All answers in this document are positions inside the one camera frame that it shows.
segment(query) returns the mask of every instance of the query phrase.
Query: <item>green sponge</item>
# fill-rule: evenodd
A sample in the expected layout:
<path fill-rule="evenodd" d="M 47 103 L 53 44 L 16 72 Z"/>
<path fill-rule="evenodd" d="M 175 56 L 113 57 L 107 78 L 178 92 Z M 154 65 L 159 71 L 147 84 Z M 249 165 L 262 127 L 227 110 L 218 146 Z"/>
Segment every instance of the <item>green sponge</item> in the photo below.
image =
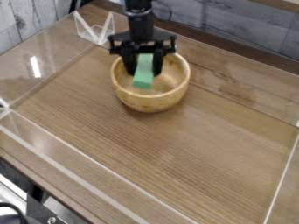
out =
<path fill-rule="evenodd" d="M 137 88 L 151 89 L 154 79 L 154 55 L 151 53 L 139 54 L 133 85 Z"/>

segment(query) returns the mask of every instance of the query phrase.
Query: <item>black mount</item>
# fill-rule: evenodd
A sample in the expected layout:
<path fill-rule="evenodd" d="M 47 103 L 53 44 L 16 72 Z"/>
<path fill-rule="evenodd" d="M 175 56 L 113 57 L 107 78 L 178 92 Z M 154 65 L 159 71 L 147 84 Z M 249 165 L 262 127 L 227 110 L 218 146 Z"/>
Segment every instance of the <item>black mount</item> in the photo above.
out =
<path fill-rule="evenodd" d="M 137 72 L 138 55 L 153 53 L 154 74 L 159 75 L 165 56 L 177 52 L 177 35 L 155 28 L 153 0 L 126 0 L 126 14 L 130 31 L 109 36 L 110 53 L 122 56 L 126 70 L 133 75 Z"/>

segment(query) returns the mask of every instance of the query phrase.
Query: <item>green object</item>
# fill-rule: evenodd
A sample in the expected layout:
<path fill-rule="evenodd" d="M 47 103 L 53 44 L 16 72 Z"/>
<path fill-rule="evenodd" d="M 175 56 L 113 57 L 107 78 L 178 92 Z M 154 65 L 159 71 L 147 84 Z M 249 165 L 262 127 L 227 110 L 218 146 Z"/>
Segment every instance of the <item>green object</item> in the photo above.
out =
<path fill-rule="evenodd" d="M 154 55 L 151 53 L 139 54 L 133 85 L 137 88 L 151 89 L 154 79 Z"/>

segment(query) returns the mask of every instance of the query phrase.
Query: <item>wooden bowl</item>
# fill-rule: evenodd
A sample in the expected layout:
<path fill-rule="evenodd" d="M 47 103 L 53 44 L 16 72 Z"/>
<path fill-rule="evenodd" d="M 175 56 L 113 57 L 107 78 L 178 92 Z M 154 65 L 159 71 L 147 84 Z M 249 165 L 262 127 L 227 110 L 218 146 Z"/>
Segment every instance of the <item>wooden bowl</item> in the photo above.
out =
<path fill-rule="evenodd" d="M 182 55 L 167 55 L 163 72 L 154 78 L 151 90 L 133 87 L 134 76 L 127 73 L 122 58 L 114 63 L 111 76 L 121 101 L 131 109 L 154 113 L 167 110 L 183 98 L 190 84 L 191 68 Z"/>

